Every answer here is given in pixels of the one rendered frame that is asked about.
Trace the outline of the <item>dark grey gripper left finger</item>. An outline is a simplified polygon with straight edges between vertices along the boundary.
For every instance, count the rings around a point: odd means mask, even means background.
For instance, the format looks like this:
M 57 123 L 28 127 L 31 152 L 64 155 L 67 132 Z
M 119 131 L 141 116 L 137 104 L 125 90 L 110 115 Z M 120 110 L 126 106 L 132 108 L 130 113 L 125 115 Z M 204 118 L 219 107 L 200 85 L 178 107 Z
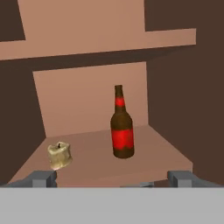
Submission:
M 26 178 L 11 182 L 4 187 L 56 187 L 56 171 L 34 171 Z

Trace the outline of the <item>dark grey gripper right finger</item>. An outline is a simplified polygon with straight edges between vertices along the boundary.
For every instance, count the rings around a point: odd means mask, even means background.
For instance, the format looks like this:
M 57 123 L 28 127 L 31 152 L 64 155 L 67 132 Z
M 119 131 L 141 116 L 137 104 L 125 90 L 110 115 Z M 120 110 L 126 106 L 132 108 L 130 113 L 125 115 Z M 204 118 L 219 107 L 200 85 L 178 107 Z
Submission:
M 221 185 L 198 178 L 190 171 L 168 171 L 171 187 L 221 187 Z

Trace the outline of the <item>brown beer bottle red label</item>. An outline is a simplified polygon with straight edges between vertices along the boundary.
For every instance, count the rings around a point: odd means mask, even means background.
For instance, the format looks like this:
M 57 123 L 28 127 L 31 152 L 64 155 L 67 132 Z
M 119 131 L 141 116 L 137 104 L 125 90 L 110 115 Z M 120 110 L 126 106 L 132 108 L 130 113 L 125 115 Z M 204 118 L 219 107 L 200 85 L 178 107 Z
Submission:
M 115 86 L 115 113 L 110 120 L 113 153 L 116 158 L 131 158 L 134 153 L 133 122 L 126 110 L 123 86 Z

